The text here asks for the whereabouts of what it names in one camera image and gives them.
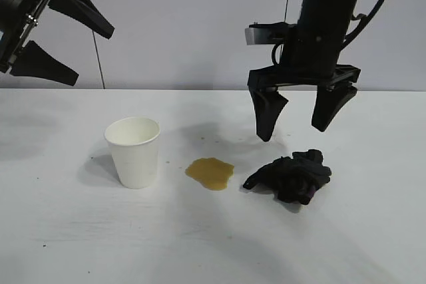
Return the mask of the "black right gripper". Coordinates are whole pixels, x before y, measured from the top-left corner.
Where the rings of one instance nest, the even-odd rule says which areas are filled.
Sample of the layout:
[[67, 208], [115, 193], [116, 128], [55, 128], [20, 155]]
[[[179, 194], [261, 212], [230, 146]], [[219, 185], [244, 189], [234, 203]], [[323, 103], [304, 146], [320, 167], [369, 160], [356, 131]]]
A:
[[336, 114], [356, 94], [353, 86], [360, 69], [340, 65], [347, 30], [353, 15], [328, 15], [324, 19], [302, 15], [295, 24], [254, 23], [247, 28], [248, 45], [273, 45], [272, 64], [249, 72], [248, 88], [254, 105], [256, 134], [270, 141], [288, 99], [276, 89], [316, 86], [312, 126], [325, 132]]

